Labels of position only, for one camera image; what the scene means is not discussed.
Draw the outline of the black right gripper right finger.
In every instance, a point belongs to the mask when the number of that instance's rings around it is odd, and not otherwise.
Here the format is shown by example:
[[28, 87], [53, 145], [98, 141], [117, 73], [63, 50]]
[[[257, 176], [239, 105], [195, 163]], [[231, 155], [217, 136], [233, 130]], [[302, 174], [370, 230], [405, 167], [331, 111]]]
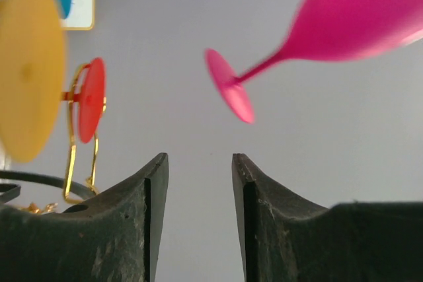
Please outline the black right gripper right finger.
[[421, 281], [420, 202], [309, 201], [232, 158], [246, 281]]

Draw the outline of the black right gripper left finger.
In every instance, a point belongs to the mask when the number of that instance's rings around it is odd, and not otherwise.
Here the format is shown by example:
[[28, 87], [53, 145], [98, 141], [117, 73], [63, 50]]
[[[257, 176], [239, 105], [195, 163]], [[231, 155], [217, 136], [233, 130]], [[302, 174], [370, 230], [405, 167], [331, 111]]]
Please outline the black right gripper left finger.
[[160, 153], [134, 175], [62, 213], [1, 205], [2, 281], [153, 281], [169, 159]]

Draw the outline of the pink wine glass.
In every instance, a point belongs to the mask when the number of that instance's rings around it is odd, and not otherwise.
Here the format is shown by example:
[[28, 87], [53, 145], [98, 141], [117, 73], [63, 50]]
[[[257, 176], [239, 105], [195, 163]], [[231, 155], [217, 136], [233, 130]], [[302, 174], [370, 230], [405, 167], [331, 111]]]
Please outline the pink wine glass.
[[383, 54], [422, 39], [422, 0], [304, 0], [282, 45], [238, 76], [213, 49], [204, 53], [213, 82], [242, 121], [254, 110], [243, 83], [289, 59], [355, 61]]

